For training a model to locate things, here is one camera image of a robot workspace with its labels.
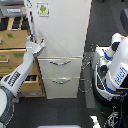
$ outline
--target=blue label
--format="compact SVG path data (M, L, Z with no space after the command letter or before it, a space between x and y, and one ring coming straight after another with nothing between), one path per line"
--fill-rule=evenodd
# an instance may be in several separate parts
M127 70L123 67L120 67L120 71L117 74L117 77L114 78L115 82L120 85L122 79L125 77L125 74L127 73Z

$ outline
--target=sticker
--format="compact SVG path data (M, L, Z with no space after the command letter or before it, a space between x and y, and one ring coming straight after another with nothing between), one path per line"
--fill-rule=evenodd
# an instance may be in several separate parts
M39 16L48 17L49 16L49 5L48 3L37 3L37 9Z
M20 13L20 9L7 9L8 13Z
M10 67L9 69L13 69L12 67Z
M64 84L64 82L59 82L58 84Z
M12 33L7 33L8 38L14 38Z
M1 57L6 57L6 55L1 55Z
M13 53L15 58L22 58L24 56L24 53Z

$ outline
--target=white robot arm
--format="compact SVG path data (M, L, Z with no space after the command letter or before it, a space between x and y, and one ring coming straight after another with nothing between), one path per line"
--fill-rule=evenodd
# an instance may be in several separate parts
M27 52L24 54L23 63L1 80L0 122L5 126L13 116L13 98L17 96L20 87L29 75L33 67L34 57L37 57L45 47L44 42L36 44L29 39L30 37L26 39Z

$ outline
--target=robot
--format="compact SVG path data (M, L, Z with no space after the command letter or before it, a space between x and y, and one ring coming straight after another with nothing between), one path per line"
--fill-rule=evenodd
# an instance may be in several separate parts
M120 20L128 33L128 9ZM128 91L128 37L112 36L110 47L96 47L92 62L93 91L103 103L117 104Z
M30 10L31 35L26 38L26 53L23 57L23 63L19 65L11 74L1 79L0 86L0 128L5 128L13 116L13 99L17 97L19 89L29 75L34 58L39 56L46 47L44 39L39 42L36 38L35 26Z

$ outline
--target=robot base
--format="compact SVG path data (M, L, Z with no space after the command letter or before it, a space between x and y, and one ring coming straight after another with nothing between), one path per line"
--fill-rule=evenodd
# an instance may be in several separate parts
M95 85L93 69L91 69L91 78L92 78L93 94L94 94L95 98L98 100L98 102L104 106L116 106L120 101L119 99L112 99L111 101L108 101L103 96L101 96L100 93L97 91L96 85Z

